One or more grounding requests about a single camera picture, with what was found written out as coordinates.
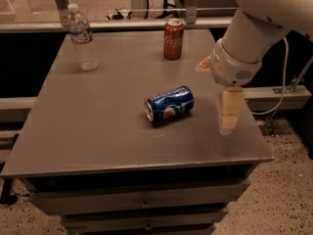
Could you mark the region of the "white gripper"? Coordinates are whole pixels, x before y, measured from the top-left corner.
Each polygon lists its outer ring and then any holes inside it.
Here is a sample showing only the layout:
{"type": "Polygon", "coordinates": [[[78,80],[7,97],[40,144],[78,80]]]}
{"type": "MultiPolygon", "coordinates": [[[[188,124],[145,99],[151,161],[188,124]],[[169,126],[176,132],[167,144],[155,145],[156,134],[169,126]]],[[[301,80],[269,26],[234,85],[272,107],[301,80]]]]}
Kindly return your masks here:
{"type": "Polygon", "coordinates": [[[260,68],[261,62],[250,64],[230,56],[221,39],[215,43],[210,57],[196,65],[196,71],[211,71],[215,82],[227,87],[218,95],[218,123],[222,135],[230,135],[235,130],[245,100],[241,86],[250,83],[260,68]]]}

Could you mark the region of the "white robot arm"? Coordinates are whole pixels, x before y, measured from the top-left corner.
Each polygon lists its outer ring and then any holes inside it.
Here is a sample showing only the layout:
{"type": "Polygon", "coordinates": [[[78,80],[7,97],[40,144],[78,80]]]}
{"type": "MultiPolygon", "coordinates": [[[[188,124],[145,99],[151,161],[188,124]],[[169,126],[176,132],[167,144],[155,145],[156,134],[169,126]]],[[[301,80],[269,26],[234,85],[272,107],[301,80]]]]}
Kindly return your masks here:
{"type": "Polygon", "coordinates": [[[245,100],[243,86],[262,67],[268,50],[296,31],[313,37],[313,0],[236,0],[238,10],[222,38],[197,66],[224,87],[217,96],[219,132],[231,134],[245,100]]]}

